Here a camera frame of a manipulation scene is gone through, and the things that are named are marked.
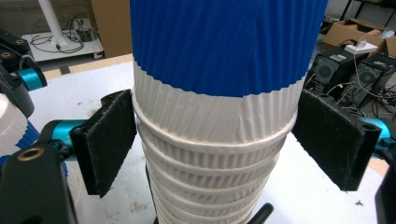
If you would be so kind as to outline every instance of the stacked paper cup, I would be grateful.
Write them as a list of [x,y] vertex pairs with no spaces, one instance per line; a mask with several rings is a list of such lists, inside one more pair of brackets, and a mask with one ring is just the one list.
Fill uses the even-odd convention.
[[131,0],[161,223],[244,223],[296,120],[327,0]]
[[31,146],[38,136],[32,123],[0,93],[0,157]]

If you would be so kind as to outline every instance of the table surface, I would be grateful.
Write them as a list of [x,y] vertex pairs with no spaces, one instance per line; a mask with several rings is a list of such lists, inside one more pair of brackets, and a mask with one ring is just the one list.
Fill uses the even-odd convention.
[[[35,112],[29,120],[41,131],[54,119],[89,118],[100,108],[103,96],[133,87],[131,60],[132,56],[126,55],[70,67],[68,75],[46,73],[48,87],[31,92]],[[376,163],[366,169],[358,191],[341,191],[290,133],[253,213],[271,203],[275,211],[266,223],[376,223],[374,196],[383,179],[375,171]],[[87,195],[76,161],[67,165],[79,223],[153,222],[156,215],[140,136],[103,199]],[[378,167],[382,173],[386,170],[381,163]]]

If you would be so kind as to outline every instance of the screw hole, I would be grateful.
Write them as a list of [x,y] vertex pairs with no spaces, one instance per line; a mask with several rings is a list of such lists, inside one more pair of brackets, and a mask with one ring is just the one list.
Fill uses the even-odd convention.
[[11,54],[9,52],[4,52],[4,53],[1,54],[1,56],[3,58],[8,58],[8,57],[11,57]]
[[23,41],[22,39],[18,39],[18,40],[15,41],[15,43],[17,43],[17,44],[23,44],[24,41]]
[[18,155],[19,161],[32,161],[44,154],[44,149],[41,147],[30,148],[24,150],[20,155]]

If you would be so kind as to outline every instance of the electronic device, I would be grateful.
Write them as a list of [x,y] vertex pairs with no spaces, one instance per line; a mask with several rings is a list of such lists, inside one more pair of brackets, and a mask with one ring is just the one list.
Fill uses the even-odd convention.
[[91,42],[98,37],[95,28],[91,26],[90,19],[88,18],[73,19],[73,27],[79,35],[79,40],[82,42]]
[[384,53],[367,58],[358,66],[358,72],[351,77],[344,89],[340,104],[361,108],[375,98],[396,72],[396,59]]
[[357,63],[367,58],[368,54],[354,55],[342,48],[322,52],[315,58],[305,79],[306,89],[315,89],[338,99],[342,88],[335,86],[349,81]]

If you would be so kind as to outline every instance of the white stand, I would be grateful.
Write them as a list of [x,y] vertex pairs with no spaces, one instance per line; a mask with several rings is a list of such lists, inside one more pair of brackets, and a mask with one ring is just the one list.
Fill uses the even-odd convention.
[[38,3],[43,10],[51,33],[22,36],[23,39],[29,42],[33,57],[37,62],[91,53],[95,59],[101,57],[103,47],[98,38],[91,42],[83,42],[82,45],[71,41],[67,36],[80,39],[78,33],[74,30],[62,31],[50,0],[38,0]]

